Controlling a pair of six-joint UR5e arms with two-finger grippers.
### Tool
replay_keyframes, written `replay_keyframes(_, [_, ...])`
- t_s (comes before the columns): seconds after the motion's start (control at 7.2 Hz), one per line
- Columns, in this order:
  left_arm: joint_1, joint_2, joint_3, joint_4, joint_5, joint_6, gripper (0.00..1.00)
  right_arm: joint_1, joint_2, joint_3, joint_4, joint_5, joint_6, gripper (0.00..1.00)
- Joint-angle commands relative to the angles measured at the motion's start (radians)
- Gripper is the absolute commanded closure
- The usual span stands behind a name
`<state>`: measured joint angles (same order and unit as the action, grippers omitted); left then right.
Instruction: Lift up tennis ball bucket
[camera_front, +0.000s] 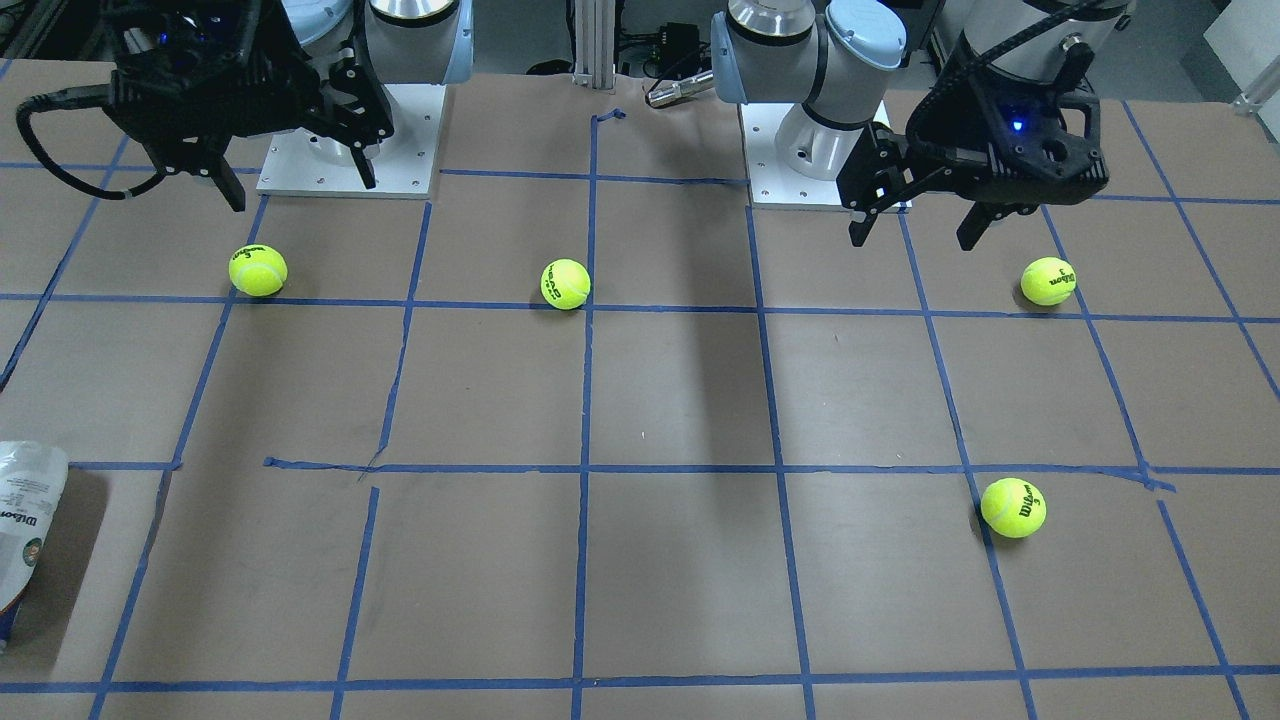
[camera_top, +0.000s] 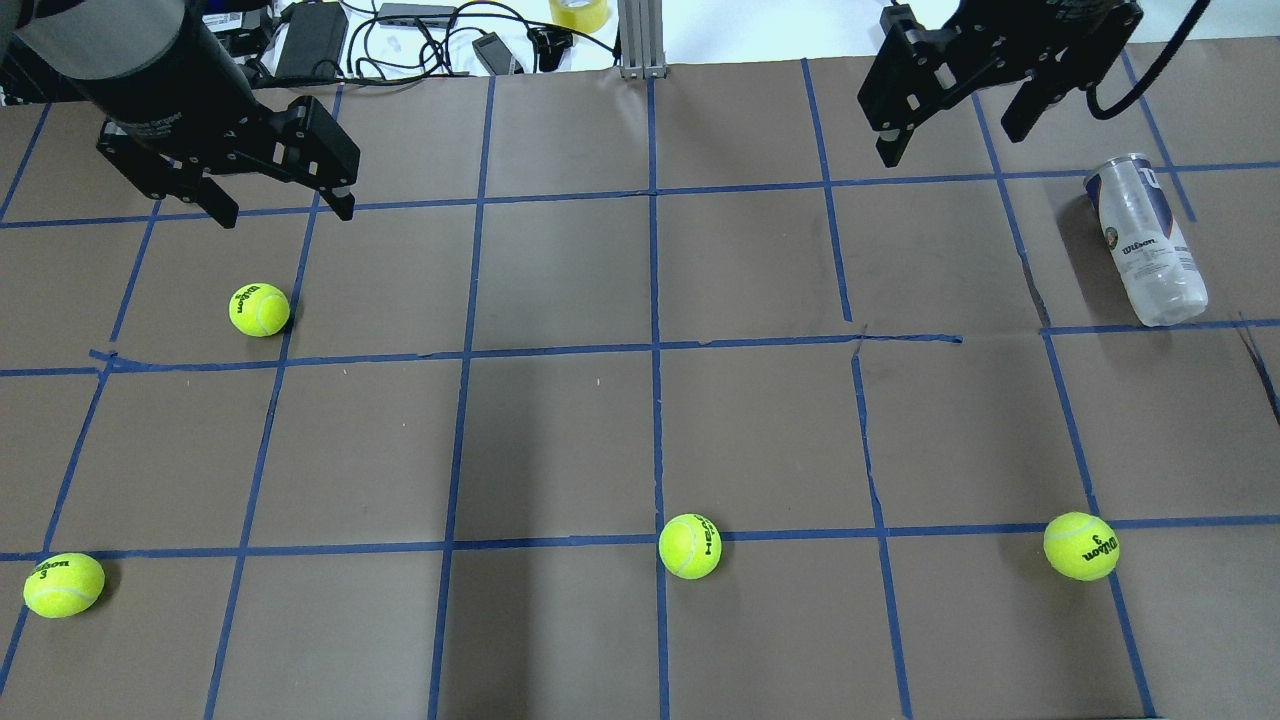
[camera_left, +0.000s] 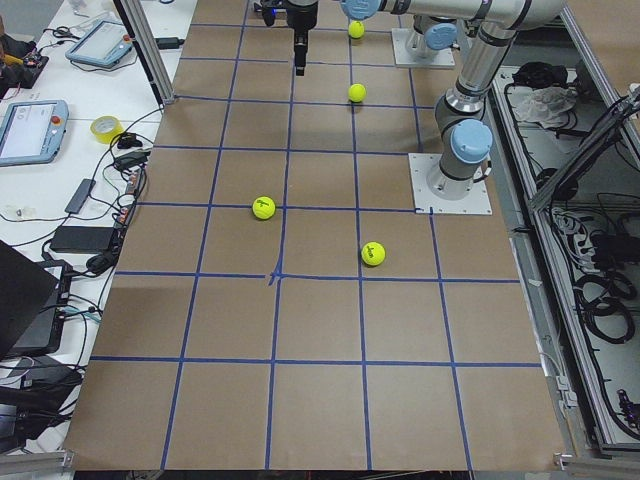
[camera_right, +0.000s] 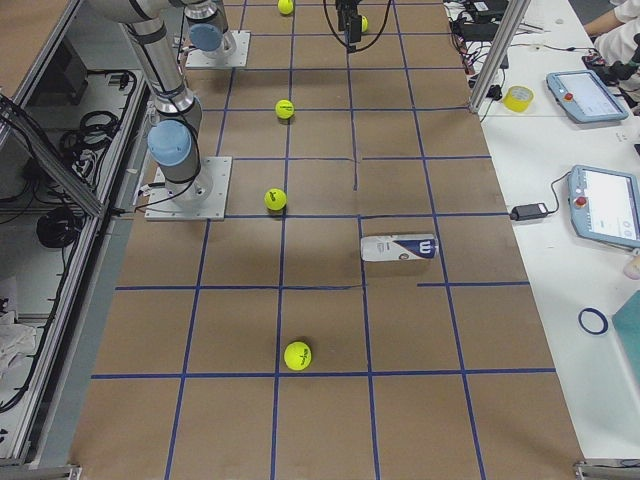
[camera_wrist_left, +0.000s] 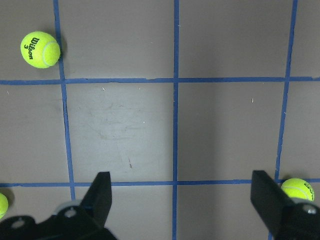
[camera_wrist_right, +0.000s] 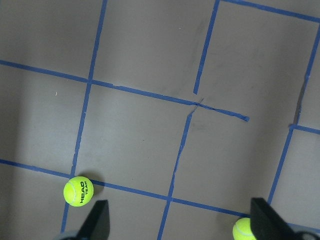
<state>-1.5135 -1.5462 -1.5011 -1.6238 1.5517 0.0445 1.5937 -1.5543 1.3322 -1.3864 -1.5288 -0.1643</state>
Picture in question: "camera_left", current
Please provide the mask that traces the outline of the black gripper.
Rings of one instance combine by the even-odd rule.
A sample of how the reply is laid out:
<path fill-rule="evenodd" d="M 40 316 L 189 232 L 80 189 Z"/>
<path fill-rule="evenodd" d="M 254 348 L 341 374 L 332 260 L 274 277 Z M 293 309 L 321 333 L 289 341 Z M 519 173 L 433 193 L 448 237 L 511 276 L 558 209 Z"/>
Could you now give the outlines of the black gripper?
<path fill-rule="evenodd" d="M 305 63 L 308 52 L 308 34 L 317 24 L 318 2 L 291 0 L 285 2 L 287 25 L 294 31 L 294 62 Z M 304 76 L 305 66 L 295 64 L 295 75 Z"/>

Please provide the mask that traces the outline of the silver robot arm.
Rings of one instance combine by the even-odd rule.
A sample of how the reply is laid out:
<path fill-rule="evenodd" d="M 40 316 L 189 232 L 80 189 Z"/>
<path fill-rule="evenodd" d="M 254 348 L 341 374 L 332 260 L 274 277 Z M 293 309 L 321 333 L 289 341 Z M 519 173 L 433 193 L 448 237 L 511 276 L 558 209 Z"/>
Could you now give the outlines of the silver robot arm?
<path fill-rule="evenodd" d="M 426 176 L 433 194 L 457 201 L 468 195 L 474 174 L 493 144 L 489 128 L 480 121 L 486 93 L 518 32 L 554 19 L 564 1 L 342 1 L 351 20 L 377 12 L 470 20 L 479 30 L 455 85 L 439 99 L 435 118 L 444 152 Z"/>
<path fill-rule="evenodd" d="M 305 74 L 308 32 L 316 26 L 312 11 L 287 11 L 287 25 L 293 29 L 294 71 Z M 411 28 L 393 28 L 392 46 L 395 64 L 402 68 L 452 69 L 455 65 L 452 47 L 458 29 L 453 19 L 415 15 Z"/>

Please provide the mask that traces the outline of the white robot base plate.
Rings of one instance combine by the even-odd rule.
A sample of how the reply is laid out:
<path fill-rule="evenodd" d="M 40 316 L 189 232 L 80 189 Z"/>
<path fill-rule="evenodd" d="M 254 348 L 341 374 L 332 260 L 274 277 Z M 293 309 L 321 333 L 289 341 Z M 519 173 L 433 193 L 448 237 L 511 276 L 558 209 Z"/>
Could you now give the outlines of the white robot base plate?
<path fill-rule="evenodd" d="M 477 168 L 467 180 L 453 180 L 440 169 L 440 154 L 410 153 L 409 171 L 414 210 L 418 214 L 491 215 L 486 182 Z"/>
<path fill-rule="evenodd" d="M 431 27 L 424 34 L 413 28 L 393 28 L 391 35 L 397 67 L 454 68 L 452 45 L 456 41 L 457 28 L 452 24 Z"/>

